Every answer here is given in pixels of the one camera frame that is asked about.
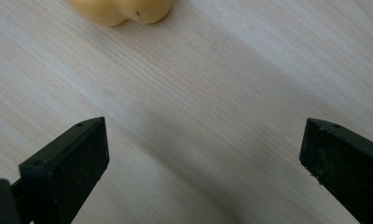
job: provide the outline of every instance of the yellow object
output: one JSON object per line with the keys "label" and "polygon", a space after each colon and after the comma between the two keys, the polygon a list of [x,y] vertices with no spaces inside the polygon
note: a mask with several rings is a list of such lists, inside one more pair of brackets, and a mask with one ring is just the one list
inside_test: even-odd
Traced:
{"label": "yellow object", "polygon": [[160,21],[173,0],[69,0],[71,6],[87,20],[115,26],[125,20],[140,23]]}

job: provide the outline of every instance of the light wood surface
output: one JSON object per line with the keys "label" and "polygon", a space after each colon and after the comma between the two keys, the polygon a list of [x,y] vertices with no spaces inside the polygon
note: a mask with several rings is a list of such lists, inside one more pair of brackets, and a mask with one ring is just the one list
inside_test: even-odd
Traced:
{"label": "light wood surface", "polygon": [[0,1],[0,177],[106,117],[74,223],[357,223],[298,161],[306,118],[373,140],[373,0],[174,0],[115,28]]}

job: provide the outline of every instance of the screw hole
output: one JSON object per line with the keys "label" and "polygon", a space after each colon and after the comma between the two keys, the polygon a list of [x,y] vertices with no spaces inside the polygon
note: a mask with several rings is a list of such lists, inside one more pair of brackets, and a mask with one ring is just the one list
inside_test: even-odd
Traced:
{"label": "screw hole", "polygon": [[35,161],[33,162],[33,166],[42,166],[45,164],[45,161]]}

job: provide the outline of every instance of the wooden table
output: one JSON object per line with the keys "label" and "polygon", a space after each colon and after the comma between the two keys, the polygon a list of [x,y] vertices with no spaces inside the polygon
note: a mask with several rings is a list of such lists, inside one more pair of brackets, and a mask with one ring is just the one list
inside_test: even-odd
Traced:
{"label": "wooden table", "polygon": [[0,1],[0,177],[100,116],[74,223],[357,223],[298,153],[309,117],[373,140],[373,0],[174,0],[115,28]]}

